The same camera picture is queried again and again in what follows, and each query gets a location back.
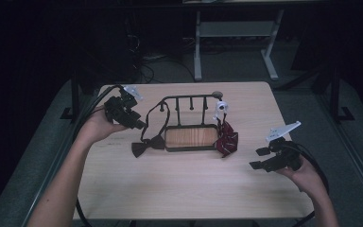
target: dark red cloth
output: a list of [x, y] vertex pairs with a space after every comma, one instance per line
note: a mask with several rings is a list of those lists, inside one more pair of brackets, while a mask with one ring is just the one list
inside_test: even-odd
[[216, 149], [223, 154], [222, 158], [227, 157], [237, 151], [238, 132], [223, 118], [223, 123], [217, 120], [217, 133], [219, 138], [215, 141]]

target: white plastic part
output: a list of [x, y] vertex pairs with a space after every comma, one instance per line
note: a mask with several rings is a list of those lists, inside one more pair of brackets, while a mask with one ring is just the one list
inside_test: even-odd
[[290, 131], [296, 129], [301, 124], [302, 124], [302, 122], [296, 121], [296, 123], [293, 123], [290, 125], [282, 126], [282, 127], [276, 128], [276, 129], [270, 129], [270, 133], [267, 136], [267, 141], [269, 142], [269, 141], [275, 140], [277, 138], [280, 138], [280, 137], [284, 136], [285, 134], [289, 133]]
[[123, 88], [126, 92], [128, 92], [129, 94], [131, 94], [132, 96], [134, 96], [137, 100], [141, 101], [144, 98], [140, 95], [140, 93], [138, 93], [137, 91], [137, 87], [136, 86], [125, 86]]
[[225, 114], [227, 114], [228, 110], [229, 110], [229, 105], [228, 105], [227, 102], [218, 101], [216, 103], [216, 107], [215, 107], [214, 120], [216, 120], [219, 117], [219, 114], [220, 114], [221, 111], [223, 111]]

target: right hand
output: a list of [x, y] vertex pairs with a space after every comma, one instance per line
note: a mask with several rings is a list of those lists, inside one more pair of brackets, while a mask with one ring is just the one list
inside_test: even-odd
[[302, 166], [298, 170], [293, 171], [291, 168], [287, 167], [276, 170], [276, 172], [287, 176], [288, 179], [297, 185], [299, 189], [305, 192], [311, 199], [318, 196], [324, 196], [325, 194], [327, 195], [323, 181], [315, 168], [301, 155], [300, 160]]

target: black metal frame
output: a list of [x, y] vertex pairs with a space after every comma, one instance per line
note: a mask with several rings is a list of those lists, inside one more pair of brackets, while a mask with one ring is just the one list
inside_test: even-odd
[[[168, 99], [175, 99], [176, 101], [176, 108], [175, 111], [178, 115], [178, 125], [177, 126], [166, 126], [164, 131], [164, 140], [166, 141], [166, 132], [168, 130], [175, 130], [175, 129], [202, 129], [202, 128], [215, 128], [217, 129], [217, 125], [215, 124], [205, 124], [205, 111], [208, 110], [208, 97], [214, 97], [217, 98], [219, 101], [222, 101], [222, 96], [220, 92], [213, 92], [210, 95], [191, 95], [191, 96], [166, 96], [161, 100], [161, 103], [164, 103]], [[181, 113], [180, 113], [180, 106], [179, 106], [179, 99], [180, 98], [189, 98], [190, 99], [190, 111], [194, 110], [194, 102], [193, 98], [195, 97], [201, 97], [203, 98], [202, 102], [202, 120], [200, 125], [182, 125], [181, 123]], [[164, 111], [164, 104], [161, 104], [161, 112]], [[200, 146], [200, 147], [180, 147], [180, 148], [169, 148], [165, 146], [167, 151], [193, 151], [193, 150], [209, 150], [209, 149], [215, 149], [214, 146]]]

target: table top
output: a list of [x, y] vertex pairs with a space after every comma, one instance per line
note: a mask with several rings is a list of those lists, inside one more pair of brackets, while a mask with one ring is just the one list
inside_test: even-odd
[[[136, 86], [144, 100], [132, 109], [143, 121], [165, 96], [221, 92], [229, 105], [227, 121], [239, 133], [238, 151], [222, 159], [217, 150], [168, 152], [148, 148], [135, 158], [131, 143], [140, 142], [141, 131], [114, 133], [95, 143], [86, 161], [78, 192], [86, 218], [301, 218], [313, 210], [311, 200], [288, 178], [262, 169], [252, 170], [249, 164], [270, 158], [259, 157], [255, 151], [268, 146], [270, 128], [285, 124], [267, 83]], [[118, 90], [112, 90], [101, 103], [113, 95], [118, 96]], [[217, 99], [208, 98], [205, 123], [216, 123], [216, 102]], [[170, 100], [168, 104], [168, 125], [177, 125], [175, 106]], [[195, 110], [190, 111], [189, 100], [180, 101], [183, 125], [200, 123], [202, 101], [194, 99], [194, 105]], [[159, 110], [149, 115], [145, 138], [159, 132], [165, 115]]]

